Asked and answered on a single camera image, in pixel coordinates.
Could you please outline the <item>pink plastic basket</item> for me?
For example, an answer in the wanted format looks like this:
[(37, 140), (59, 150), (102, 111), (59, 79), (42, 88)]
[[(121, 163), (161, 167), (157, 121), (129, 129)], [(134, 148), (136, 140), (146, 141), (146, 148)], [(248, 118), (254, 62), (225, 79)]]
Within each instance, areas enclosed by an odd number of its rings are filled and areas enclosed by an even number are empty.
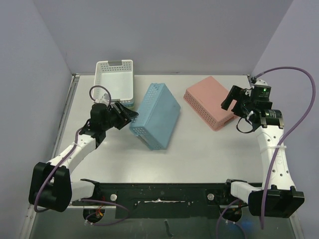
[(183, 98), (213, 131), (218, 131), (236, 118), (233, 112), (221, 108), (228, 93), (224, 86), (209, 76), (187, 88)]

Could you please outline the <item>white plastic basket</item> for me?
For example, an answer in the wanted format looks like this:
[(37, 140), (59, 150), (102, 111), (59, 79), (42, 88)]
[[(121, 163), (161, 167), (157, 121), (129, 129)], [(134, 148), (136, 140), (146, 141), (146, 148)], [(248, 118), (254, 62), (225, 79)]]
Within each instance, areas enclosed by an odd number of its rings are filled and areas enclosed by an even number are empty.
[(133, 61), (97, 62), (94, 85), (100, 85), (106, 88), (111, 93), (112, 100), (134, 100)]

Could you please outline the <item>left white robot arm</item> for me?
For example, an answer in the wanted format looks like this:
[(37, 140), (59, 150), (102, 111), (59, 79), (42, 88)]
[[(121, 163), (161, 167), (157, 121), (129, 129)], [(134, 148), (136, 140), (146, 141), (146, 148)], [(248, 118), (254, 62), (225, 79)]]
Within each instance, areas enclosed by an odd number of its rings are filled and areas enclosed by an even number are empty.
[(71, 173), (100, 146), (108, 130), (121, 130), (138, 115), (120, 102), (93, 104), (90, 118), (76, 131), (74, 141), (55, 158), (35, 165), (28, 197), (34, 210), (37, 213), (47, 210), (64, 212), (74, 201), (85, 199), (91, 205), (100, 202), (102, 193), (97, 189), (98, 182), (88, 179), (72, 181)]

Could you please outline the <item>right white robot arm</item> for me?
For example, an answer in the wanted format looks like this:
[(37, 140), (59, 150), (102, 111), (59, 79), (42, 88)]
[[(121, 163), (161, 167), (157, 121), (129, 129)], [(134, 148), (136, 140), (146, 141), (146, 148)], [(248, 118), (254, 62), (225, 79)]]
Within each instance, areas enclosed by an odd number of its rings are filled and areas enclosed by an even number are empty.
[(269, 100), (271, 87), (254, 85), (250, 89), (232, 86), (221, 103), (224, 110), (251, 126), (259, 144), (263, 167), (261, 188), (243, 180), (227, 180), (229, 187), (223, 189), (222, 198), (232, 204), (240, 199), (248, 205), (249, 212), (258, 217), (290, 217), (305, 201), (304, 193), (296, 190), (291, 178), (284, 138), (284, 120), (280, 110), (272, 108)]

